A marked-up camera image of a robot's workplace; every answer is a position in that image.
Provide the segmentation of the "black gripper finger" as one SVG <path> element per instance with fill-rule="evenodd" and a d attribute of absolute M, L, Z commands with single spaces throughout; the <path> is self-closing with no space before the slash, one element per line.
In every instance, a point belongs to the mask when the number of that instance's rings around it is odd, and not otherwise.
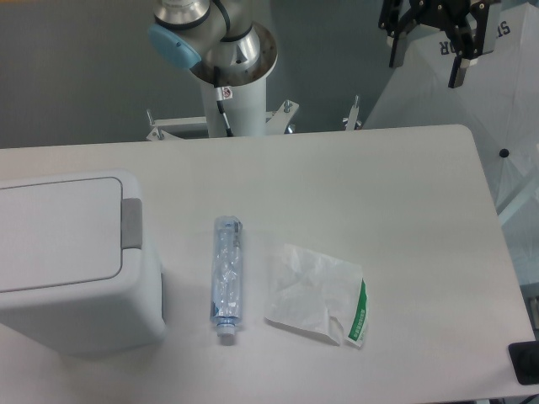
<path fill-rule="evenodd" d="M 448 87 L 458 88 L 464 83 L 467 69 L 476 63 L 480 56 L 493 51 L 493 31 L 484 26 L 478 26 L 476 29 L 456 26 L 447 36 L 455 51 Z"/>
<path fill-rule="evenodd" d="M 388 38 L 392 40 L 392 50 L 389 66 L 397 68 L 403 65 L 405 52 L 408 46 L 408 34 L 416 27 L 413 17 L 403 16 L 401 19 L 389 19 L 385 23 Z"/>

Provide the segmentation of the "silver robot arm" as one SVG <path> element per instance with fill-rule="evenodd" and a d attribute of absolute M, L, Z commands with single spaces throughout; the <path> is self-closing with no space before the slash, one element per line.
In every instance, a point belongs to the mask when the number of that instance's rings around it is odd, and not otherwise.
<path fill-rule="evenodd" d="M 494 51 L 499 1 L 385 1 L 378 20 L 392 47 L 389 66 L 401 67 L 409 34 L 419 25 L 446 34 L 455 51 L 449 88 L 460 87 L 467 69 Z M 154 49 L 179 69 L 208 65 L 220 44 L 242 40 L 253 32 L 250 1 L 158 1 L 148 36 Z"/>

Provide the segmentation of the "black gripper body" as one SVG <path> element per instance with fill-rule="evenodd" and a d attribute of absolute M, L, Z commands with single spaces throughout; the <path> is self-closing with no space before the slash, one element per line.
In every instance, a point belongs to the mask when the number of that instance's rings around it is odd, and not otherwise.
<path fill-rule="evenodd" d="M 425 25 L 447 36 L 466 34 L 483 38 L 488 24 L 497 24 L 500 1 L 383 1 L 378 28 L 396 38 Z"/>

